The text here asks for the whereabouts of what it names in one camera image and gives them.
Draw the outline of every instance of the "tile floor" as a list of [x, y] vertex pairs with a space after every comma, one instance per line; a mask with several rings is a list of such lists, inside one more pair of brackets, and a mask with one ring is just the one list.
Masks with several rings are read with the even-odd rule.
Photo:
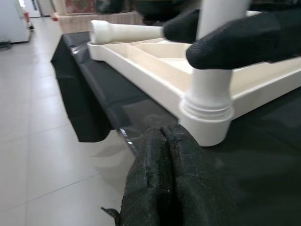
[[113, 226], [133, 156], [117, 132], [79, 143], [51, 56], [61, 32], [32, 19], [29, 43], [0, 52], [0, 226]]

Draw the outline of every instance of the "black tablecloth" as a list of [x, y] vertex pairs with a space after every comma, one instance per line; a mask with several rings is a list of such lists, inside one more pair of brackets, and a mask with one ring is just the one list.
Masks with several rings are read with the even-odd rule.
[[[149, 128], [177, 119], [105, 62], [90, 58], [88, 33], [62, 36], [53, 57], [79, 141], [121, 131], [135, 154]], [[246, 225], [301, 225], [301, 88], [238, 119], [225, 141], [205, 148]]]

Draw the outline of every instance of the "white appliance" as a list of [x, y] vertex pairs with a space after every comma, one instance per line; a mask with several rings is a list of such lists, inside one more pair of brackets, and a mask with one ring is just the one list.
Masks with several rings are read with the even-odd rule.
[[0, 0], [0, 41], [29, 41], [30, 31], [18, 0]]
[[23, 0], [23, 2], [30, 18], [41, 17], [40, 8], [36, 0]]

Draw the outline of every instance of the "black pot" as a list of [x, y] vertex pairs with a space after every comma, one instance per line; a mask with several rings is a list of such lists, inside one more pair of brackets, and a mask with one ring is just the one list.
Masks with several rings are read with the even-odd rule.
[[167, 21], [180, 13], [178, 6], [182, 2], [183, 0], [134, 0], [134, 8], [145, 20]]

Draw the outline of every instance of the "white plastic tray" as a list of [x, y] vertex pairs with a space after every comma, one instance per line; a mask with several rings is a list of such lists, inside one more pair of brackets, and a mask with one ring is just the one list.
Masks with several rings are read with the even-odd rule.
[[[91, 58], [105, 61], [163, 107], [180, 117], [179, 102], [190, 86], [188, 44], [164, 39], [93, 45]], [[230, 86], [237, 118], [301, 85], [301, 58], [237, 69]]]

